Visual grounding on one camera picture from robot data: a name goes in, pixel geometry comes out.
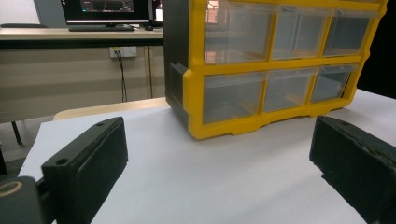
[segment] computer monitor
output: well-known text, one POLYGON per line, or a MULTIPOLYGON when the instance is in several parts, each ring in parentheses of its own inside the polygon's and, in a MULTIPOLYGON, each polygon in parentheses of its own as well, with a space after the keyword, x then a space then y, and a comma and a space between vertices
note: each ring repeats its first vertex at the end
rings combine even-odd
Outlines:
POLYGON ((61 0, 67 25, 145 24, 150 0, 61 0))

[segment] power outlet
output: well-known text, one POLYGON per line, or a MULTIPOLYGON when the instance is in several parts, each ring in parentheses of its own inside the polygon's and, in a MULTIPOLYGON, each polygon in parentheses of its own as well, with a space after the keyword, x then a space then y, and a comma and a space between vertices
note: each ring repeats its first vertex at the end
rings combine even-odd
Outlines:
POLYGON ((110 58, 117 58, 119 52, 122 58, 131 58, 137 56, 136 47, 110 47, 110 58))

